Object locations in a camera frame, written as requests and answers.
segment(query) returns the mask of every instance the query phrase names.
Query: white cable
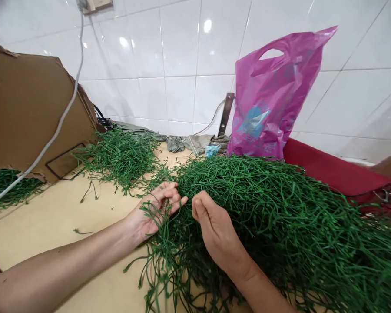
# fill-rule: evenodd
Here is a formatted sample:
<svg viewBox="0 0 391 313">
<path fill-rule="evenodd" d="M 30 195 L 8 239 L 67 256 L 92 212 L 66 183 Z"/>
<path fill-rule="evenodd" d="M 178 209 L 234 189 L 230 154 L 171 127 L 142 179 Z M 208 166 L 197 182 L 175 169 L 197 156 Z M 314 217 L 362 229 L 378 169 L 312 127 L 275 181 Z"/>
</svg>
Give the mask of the white cable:
<svg viewBox="0 0 391 313">
<path fill-rule="evenodd" d="M 81 73 L 81 68 L 83 67 L 83 61 L 84 61 L 84 50 L 83 50 L 83 30 L 84 30 L 84 17 L 83 13 L 80 12 L 81 14 L 81 32 L 80 32 L 80 46 L 81 46 L 81 61 L 80 61 L 80 67 L 78 68 L 78 73 L 77 76 L 75 77 L 75 85 L 74 85 L 74 93 L 73 96 L 68 103 L 64 113 L 62 114 L 60 118 L 60 122 L 58 123 L 58 127 L 56 128 L 55 134 L 52 136 L 51 140 L 46 144 L 46 146 L 42 149 L 42 151 L 39 153 L 38 157 L 36 158 L 35 162 L 18 178 L 16 179 L 10 186 L 8 186 L 1 194 L 0 194 L 0 199 L 3 198 L 3 196 L 8 193 L 14 186 L 16 186 L 23 178 L 26 177 L 34 168 L 36 165 L 38 165 L 40 159 L 43 157 L 45 154 L 46 150 L 50 147 L 50 145 L 55 141 L 55 139 L 58 137 L 62 123 L 64 122 L 64 119 L 66 115 L 68 114 L 68 111 L 70 110 L 71 106 L 74 103 L 75 97 L 77 95 L 77 90 L 78 90 L 78 79 L 80 78 L 80 73 Z"/>
<path fill-rule="evenodd" d="M 217 106 L 217 109 L 216 109 L 216 111 L 214 112 L 214 115 L 213 115 L 213 118 L 212 118 L 212 121 L 210 122 L 210 124 L 207 125 L 207 126 L 206 126 L 204 129 L 202 129 L 201 131 L 199 131 L 198 133 L 195 133 L 193 136 L 198 135 L 199 133 L 205 131 L 207 128 L 209 128 L 209 127 L 213 124 L 213 121 L 214 121 L 214 119 L 216 118 L 217 112 L 219 111 L 219 107 L 220 107 L 225 101 L 226 101 L 226 98 L 224 98 L 223 101 L 220 102 L 220 104 Z"/>
</svg>

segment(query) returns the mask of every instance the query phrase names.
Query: green vegetable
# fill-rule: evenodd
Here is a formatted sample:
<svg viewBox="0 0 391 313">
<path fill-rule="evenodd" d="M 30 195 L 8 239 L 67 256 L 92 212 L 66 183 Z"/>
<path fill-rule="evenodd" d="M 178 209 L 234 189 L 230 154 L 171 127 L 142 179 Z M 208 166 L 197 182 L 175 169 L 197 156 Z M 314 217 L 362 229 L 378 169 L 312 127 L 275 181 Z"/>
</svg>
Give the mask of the green vegetable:
<svg viewBox="0 0 391 313">
<path fill-rule="evenodd" d="M 0 170 L 0 193 L 17 179 L 20 171 Z M 15 187 L 13 187 L 3 198 L 0 199 L 0 209 L 6 209 L 10 206 L 16 206 L 36 193 L 41 193 L 43 183 L 36 178 L 24 178 Z"/>
<path fill-rule="evenodd" d="M 388 220 L 362 217 L 361 206 L 300 167 L 248 156 L 197 158 L 174 170 L 161 166 L 149 191 L 166 179 L 190 200 L 205 190 L 224 207 L 249 255 L 285 297 L 296 295 L 298 310 L 391 312 Z M 157 221 L 148 204 L 142 210 Z M 234 298 L 243 301 L 209 256 L 191 201 L 165 217 L 147 251 L 139 280 L 139 288 L 149 284 L 147 312 L 156 311 L 162 293 L 175 311 L 178 300 L 187 312 L 228 312 Z M 195 285 L 205 292 L 192 295 Z"/>
<path fill-rule="evenodd" d="M 77 234 L 79 234 L 79 235 L 86 235 L 86 234 L 89 234 L 89 233 L 93 233 L 93 232 L 82 233 L 82 232 L 80 232 L 80 230 L 79 230 L 78 228 L 74 228 L 74 229 L 73 229 L 73 232 L 75 232 L 75 233 L 77 233 Z"/>
<path fill-rule="evenodd" d="M 123 133 L 114 128 L 107 133 L 96 133 L 100 139 L 96 145 L 76 149 L 73 155 L 83 163 L 80 169 L 88 173 L 90 185 L 81 202 L 84 201 L 94 181 L 113 181 L 116 191 L 121 188 L 123 195 L 138 186 L 145 173 L 156 170 L 158 161 L 153 150 L 159 145 L 153 134 L 135 135 Z M 98 199 L 94 188 L 95 199 Z"/>
</svg>

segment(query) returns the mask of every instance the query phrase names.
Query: forearm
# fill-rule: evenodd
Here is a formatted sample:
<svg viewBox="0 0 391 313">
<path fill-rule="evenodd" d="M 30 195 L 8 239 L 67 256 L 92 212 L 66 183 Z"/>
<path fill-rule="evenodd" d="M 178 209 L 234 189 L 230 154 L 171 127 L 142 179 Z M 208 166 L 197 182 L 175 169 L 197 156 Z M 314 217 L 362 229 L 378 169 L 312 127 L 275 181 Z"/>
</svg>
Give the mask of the forearm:
<svg viewBox="0 0 391 313">
<path fill-rule="evenodd" d="M 230 273 L 229 277 L 245 297 L 253 312 L 296 312 L 251 258 L 246 275 Z"/>
<path fill-rule="evenodd" d="M 140 243 L 127 218 L 0 274 L 0 312 L 49 312 Z"/>
</svg>

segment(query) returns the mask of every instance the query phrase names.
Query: plastic wrapper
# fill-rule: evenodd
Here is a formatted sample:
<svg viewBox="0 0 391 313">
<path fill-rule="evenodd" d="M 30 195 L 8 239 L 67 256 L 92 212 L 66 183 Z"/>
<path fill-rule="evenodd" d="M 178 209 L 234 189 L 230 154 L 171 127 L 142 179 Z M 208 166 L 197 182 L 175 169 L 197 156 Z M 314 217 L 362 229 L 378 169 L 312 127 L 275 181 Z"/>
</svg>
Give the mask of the plastic wrapper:
<svg viewBox="0 0 391 313">
<path fill-rule="evenodd" d="M 319 73 L 323 46 L 337 26 L 292 33 L 236 62 L 236 101 L 227 152 L 283 158 L 282 149 Z M 275 49 L 283 55 L 260 60 Z"/>
</svg>

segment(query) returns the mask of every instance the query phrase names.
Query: crumpled cloth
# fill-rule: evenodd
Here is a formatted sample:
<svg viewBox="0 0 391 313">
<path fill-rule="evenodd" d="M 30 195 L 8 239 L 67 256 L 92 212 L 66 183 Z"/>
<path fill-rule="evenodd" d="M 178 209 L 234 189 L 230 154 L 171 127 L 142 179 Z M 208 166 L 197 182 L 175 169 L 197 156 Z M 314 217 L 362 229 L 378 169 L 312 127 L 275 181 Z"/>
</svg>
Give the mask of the crumpled cloth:
<svg viewBox="0 0 391 313">
<path fill-rule="evenodd" d="M 185 148 L 191 150 L 195 155 L 199 155 L 205 152 L 205 147 L 210 142 L 216 142 L 220 144 L 219 153 L 225 153 L 230 138 L 228 136 L 215 135 L 189 135 L 189 136 L 167 136 L 160 135 L 149 128 L 137 126 L 124 122 L 115 122 L 116 125 L 124 132 L 133 132 L 136 134 L 153 133 L 155 134 L 155 140 L 159 142 L 166 142 L 169 152 L 181 152 Z"/>
</svg>

